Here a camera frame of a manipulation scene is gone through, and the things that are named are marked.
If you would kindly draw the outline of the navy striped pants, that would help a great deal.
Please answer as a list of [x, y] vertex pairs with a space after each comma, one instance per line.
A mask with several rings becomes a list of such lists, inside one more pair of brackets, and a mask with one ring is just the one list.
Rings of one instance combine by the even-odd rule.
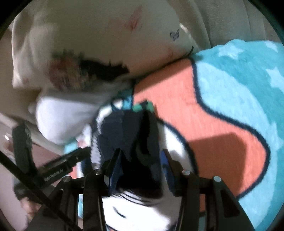
[[115, 110], [92, 124], [91, 162], [109, 179], [109, 193], [162, 196], [156, 116], [149, 110]]

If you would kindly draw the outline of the plain white pillow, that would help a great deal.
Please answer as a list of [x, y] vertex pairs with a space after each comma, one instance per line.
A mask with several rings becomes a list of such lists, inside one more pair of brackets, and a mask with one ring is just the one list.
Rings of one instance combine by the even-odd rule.
[[90, 123], [102, 105], [131, 86], [130, 80], [97, 81], [86, 90], [43, 90], [34, 106], [39, 132], [48, 141], [63, 145]]

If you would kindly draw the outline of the cartoon fleece blanket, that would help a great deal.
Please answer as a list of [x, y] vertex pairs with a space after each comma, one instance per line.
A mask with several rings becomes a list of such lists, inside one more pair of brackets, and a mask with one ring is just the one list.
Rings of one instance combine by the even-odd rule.
[[71, 112], [102, 124], [115, 109], [155, 106], [160, 147], [201, 177], [220, 176], [256, 230], [268, 230], [283, 205], [283, 45], [232, 40], [149, 75], [106, 106]]

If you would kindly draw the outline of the floral cream pillow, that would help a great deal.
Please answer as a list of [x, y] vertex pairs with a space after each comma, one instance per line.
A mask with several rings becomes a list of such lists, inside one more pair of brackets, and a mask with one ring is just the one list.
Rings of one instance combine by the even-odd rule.
[[13, 87], [89, 90], [196, 47], [167, 1], [32, 1], [12, 26]]

